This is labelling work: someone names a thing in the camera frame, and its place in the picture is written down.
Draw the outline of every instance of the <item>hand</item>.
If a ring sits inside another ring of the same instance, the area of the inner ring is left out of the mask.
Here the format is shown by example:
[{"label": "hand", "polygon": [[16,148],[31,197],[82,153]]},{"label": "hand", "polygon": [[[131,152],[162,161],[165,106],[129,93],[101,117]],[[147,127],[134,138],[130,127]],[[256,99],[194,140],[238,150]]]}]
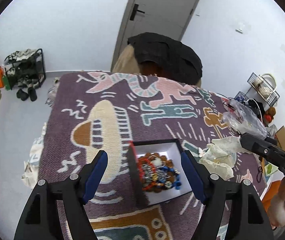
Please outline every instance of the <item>hand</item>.
[{"label": "hand", "polygon": [[285,226],[285,177],[281,180],[278,194],[271,200],[267,215],[272,229]]}]

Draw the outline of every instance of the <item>beige fabric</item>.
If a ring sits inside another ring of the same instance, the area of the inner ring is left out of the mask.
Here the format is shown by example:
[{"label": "beige fabric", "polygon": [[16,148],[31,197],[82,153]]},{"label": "beige fabric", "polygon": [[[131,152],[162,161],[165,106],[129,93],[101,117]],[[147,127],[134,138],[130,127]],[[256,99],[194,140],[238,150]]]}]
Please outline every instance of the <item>beige fabric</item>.
[{"label": "beige fabric", "polygon": [[41,136],[34,140],[32,148],[30,149],[30,159],[27,162],[24,162],[25,172],[22,175],[21,179],[27,187],[30,187],[32,189],[38,182],[39,160],[44,148],[44,136],[46,134],[46,129],[47,123],[44,123],[43,129],[41,131]]},{"label": "beige fabric", "polygon": [[139,65],[135,59],[134,47],[132,45],[127,45],[127,47],[120,54],[115,67],[113,68],[113,73],[140,73]]}]

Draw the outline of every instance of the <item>white wall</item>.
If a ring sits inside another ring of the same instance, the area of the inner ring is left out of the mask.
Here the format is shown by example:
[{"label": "white wall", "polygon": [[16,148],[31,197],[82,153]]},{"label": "white wall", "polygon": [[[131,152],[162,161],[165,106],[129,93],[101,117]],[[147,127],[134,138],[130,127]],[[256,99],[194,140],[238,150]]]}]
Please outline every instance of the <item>white wall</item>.
[{"label": "white wall", "polygon": [[110,70],[128,0],[13,0],[0,15],[0,65],[44,50],[46,71]]},{"label": "white wall", "polygon": [[272,73],[280,94],[273,123],[285,126],[285,13],[273,0],[200,0],[182,42],[201,59],[202,87],[227,97],[246,92],[252,72]]}]

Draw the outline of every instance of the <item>patterned blanket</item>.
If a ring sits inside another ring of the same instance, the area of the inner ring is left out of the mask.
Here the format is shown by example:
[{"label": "patterned blanket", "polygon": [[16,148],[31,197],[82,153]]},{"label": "patterned blanket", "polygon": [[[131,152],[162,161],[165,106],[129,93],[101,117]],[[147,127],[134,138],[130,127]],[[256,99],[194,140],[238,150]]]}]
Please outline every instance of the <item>patterned blanket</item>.
[{"label": "patterned blanket", "polygon": [[[39,179],[64,180],[90,163],[99,149],[108,166],[95,197],[85,210],[98,239],[190,240],[204,206],[193,193],[138,210],[129,178],[129,141],[178,138],[183,149],[198,153],[213,138],[234,135],[220,121],[222,99],[207,90],[166,78],[122,73],[88,72],[60,79],[52,109]],[[255,155],[237,154],[232,181],[246,178],[261,194]],[[71,239],[61,202],[65,239]],[[218,239],[227,230],[230,204],[225,205]]]}]

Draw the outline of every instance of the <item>blue gripper pad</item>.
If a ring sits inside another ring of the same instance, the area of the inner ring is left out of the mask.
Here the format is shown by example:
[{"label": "blue gripper pad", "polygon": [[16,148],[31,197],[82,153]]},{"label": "blue gripper pad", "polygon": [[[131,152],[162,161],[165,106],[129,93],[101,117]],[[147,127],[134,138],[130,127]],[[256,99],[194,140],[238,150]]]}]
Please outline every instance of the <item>blue gripper pad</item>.
[{"label": "blue gripper pad", "polygon": [[185,152],[181,154],[181,166],[196,199],[200,200],[201,203],[205,203],[207,197],[204,193],[204,183]]},{"label": "blue gripper pad", "polygon": [[91,200],[94,197],[96,190],[99,186],[99,183],[107,168],[107,164],[108,164],[108,156],[107,153],[104,151],[86,181],[85,193],[82,197],[85,203],[87,203],[89,200]]}]

